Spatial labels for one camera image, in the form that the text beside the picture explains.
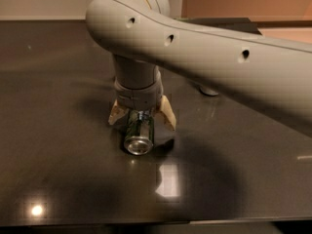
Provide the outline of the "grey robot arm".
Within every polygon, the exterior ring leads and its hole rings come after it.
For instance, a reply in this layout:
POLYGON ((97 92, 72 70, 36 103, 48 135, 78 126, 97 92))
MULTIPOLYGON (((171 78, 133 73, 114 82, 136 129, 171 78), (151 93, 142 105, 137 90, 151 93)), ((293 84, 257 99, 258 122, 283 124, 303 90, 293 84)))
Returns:
POLYGON ((312 46, 171 19, 168 0, 93 0, 86 25, 112 53, 118 102, 147 110, 157 67, 312 135, 312 46))

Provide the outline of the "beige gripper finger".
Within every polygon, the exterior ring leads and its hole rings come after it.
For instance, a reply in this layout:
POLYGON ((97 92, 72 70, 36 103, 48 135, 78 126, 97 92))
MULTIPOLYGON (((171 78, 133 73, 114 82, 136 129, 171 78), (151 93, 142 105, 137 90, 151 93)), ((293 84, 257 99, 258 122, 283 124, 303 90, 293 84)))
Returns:
POLYGON ((161 97, 160 104, 156 110, 156 115, 161 119, 163 125, 167 129, 170 131, 174 131, 176 129, 176 116, 166 96, 161 97))
POLYGON ((114 101, 108 118, 108 123, 114 125, 118 120, 127 115, 129 109, 123 105, 120 105, 117 100, 114 101))

